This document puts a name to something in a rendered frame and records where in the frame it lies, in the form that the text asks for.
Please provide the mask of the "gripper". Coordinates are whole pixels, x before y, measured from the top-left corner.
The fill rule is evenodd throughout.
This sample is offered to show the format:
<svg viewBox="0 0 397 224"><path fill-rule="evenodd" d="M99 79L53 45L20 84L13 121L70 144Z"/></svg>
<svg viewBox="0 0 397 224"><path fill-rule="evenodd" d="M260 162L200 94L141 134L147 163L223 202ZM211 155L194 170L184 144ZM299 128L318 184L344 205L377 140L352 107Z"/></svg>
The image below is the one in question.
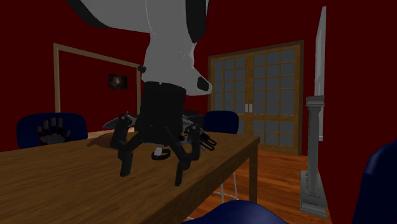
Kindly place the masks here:
<svg viewBox="0 0 397 224"><path fill-rule="evenodd" d="M189 169L191 161L200 158L200 127L197 124L188 127L191 153L185 152L178 140L183 131L185 95L186 90L183 87L148 81L144 84L138 121L129 113L118 117L110 145L118 150L118 159L122 161L121 177L130 174L133 151L143 142L168 144L179 160L175 185L181 184L183 172ZM129 127L134 126L135 122L138 133L126 141Z"/></svg>

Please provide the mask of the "black tool with loops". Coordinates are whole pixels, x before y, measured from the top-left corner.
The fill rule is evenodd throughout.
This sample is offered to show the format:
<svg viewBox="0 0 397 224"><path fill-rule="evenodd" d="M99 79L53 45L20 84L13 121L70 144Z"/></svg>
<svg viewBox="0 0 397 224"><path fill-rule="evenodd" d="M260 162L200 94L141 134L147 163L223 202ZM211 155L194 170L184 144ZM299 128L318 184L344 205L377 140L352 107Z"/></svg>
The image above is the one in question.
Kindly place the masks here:
<svg viewBox="0 0 397 224"><path fill-rule="evenodd" d="M215 146L217 145L217 142L214 141L213 139L211 139L211 137L208 136L203 131L203 129L200 126L198 126L197 124L192 124L192 125L185 127L185 129L184 129L185 142L189 142L190 144L192 144L193 138L190 137L190 132L192 130L196 130L200 134L199 143L200 143L200 148L202 150L209 150L209 151L215 150Z"/></svg>

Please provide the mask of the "grey pointed model craft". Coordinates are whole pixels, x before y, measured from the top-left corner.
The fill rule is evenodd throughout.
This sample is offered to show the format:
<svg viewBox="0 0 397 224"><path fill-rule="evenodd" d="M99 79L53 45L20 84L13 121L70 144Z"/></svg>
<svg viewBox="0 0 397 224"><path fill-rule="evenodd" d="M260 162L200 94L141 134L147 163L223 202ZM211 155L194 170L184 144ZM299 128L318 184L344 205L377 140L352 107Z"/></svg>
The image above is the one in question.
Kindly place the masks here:
<svg viewBox="0 0 397 224"><path fill-rule="evenodd" d="M189 126L197 123L198 115L183 115L183 130L186 130ZM130 113L125 114L124 121L127 123L127 127L133 127L136 124L139 115L131 115ZM119 118L115 118L107 123L105 123L102 127L105 129L115 129L118 123Z"/></svg>

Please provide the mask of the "dark blue chair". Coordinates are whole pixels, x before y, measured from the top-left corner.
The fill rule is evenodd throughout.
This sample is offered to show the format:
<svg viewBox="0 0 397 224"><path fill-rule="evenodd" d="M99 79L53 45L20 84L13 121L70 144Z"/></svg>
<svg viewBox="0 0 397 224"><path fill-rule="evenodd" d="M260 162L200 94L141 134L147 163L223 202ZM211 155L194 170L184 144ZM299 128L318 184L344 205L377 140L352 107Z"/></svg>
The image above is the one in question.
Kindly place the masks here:
<svg viewBox="0 0 397 224"><path fill-rule="evenodd" d="M30 148L40 146L37 135L37 126L42 126L44 120L49 120L55 117L58 120L63 118L64 132L71 130L70 140L77 141L86 139L88 137L87 125L85 119L76 113L38 113L22 118L17 123L17 142L18 146L23 148Z"/></svg>
<svg viewBox="0 0 397 224"><path fill-rule="evenodd" d="M237 134L239 130L239 117L233 111L209 111L204 115L204 130L209 132ZM234 195L226 194L223 184L221 184L220 192L214 191L214 193L221 196L221 203L225 202L225 197L230 197L235 200L239 199L235 172L233 173L233 187Z"/></svg>
<svg viewBox="0 0 397 224"><path fill-rule="evenodd" d="M181 224L289 224L263 206L247 200L220 204L202 217Z"/></svg>
<svg viewBox="0 0 397 224"><path fill-rule="evenodd" d="M368 159L351 224L397 224L397 140Z"/></svg>

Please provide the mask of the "brown wooden table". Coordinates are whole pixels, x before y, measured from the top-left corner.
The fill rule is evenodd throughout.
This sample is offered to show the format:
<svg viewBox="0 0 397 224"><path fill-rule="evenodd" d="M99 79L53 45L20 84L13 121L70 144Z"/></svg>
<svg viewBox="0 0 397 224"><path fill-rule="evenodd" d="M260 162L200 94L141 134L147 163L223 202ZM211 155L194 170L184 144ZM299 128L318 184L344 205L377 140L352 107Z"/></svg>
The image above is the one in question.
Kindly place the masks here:
<svg viewBox="0 0 397 224"><path fill-rule="evenodd" d="M181 224L222 182L249 162L249 198L257 198L258 137L212 133L175 185L178 159L134 151L120 176L117 152L88 140L0 153L0 224Z"/></svg>

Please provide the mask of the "black hand figure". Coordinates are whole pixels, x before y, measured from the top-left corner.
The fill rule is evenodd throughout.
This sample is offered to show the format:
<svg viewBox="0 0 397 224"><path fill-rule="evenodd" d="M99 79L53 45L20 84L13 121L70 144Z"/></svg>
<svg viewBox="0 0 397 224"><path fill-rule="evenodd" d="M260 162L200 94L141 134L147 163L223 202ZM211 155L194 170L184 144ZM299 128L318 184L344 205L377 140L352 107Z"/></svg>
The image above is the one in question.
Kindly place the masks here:
<svg viewBox="0 0 397 224"><path fill-rule="evenodd" d="M70 140L71 130L64 132L63 118L56 120L55 117L49 120L44 120L42 126L37 126L38 141L41 146L49 144L58 144L68 142Z"/></svg>

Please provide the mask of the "wooden double door glass panes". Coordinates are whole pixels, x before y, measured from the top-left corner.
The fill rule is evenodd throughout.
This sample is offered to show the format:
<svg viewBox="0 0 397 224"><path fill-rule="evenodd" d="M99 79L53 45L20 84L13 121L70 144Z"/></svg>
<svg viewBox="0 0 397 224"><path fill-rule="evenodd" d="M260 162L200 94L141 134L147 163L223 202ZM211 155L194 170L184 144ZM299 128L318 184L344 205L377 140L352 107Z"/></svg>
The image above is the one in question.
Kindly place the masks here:
<svg viewBox="0 0 397 224"><path fill-rule="evenodd" d="M237 113L261 150L301 155L303 56L302 40L210 56L209 110Z"/></svg>

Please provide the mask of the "grey column with pale blade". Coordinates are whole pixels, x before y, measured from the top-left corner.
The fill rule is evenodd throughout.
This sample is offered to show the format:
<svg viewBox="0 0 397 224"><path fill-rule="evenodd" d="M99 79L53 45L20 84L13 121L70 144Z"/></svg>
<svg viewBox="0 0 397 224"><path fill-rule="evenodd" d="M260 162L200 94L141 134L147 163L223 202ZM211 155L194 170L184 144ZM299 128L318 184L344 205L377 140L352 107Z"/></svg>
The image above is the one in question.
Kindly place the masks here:
<svg viewBox="0 0 397 224"><path fill-rule="evenodd" d="M316 36L315 91L306 98L308 117L307 169L301 172L300 210L327 219L328 203L318 172L319 142L323 140L326 7L323 6Z"/></svg>

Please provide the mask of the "dark wall picture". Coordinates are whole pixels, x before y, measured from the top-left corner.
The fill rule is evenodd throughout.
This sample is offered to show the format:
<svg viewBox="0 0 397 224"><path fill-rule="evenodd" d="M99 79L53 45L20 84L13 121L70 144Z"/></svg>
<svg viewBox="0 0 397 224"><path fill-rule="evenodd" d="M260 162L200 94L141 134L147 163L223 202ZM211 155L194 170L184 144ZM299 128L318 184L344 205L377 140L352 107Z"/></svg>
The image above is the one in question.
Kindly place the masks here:
<svg viewBox="0 0 397 224"><path fill-rule="evenodd" d="M127 76L117 74L108 75L108 87L115 90L128 90L129 81Z"/></svg>

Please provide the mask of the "pale wooden doorway frame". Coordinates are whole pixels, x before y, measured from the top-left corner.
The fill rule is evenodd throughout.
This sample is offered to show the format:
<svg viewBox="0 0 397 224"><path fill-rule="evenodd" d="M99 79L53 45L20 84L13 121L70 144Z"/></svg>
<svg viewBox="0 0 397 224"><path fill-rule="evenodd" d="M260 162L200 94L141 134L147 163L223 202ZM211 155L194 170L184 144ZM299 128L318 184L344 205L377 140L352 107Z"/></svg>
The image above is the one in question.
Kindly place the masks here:
<svg viewBox="0 0 397 224"><path fill-rule="evenodd" d="M68 52L76 55L81 55L85 57L90 57L93 59L103 60L107 62L112 62L115 64L120 64L124 66L136 68L136 113L140 113L141 106L141 72L138 71L139 64L124 61L121 59L116 59L101 55L94 52L88 52L86 50L81 50L78 48L73 48L66 45L61 45L58 43L53 44L53 75L54 75L54 93L55 93L55 112L60 113L60 73L59 73L59 52Z"/></svg>

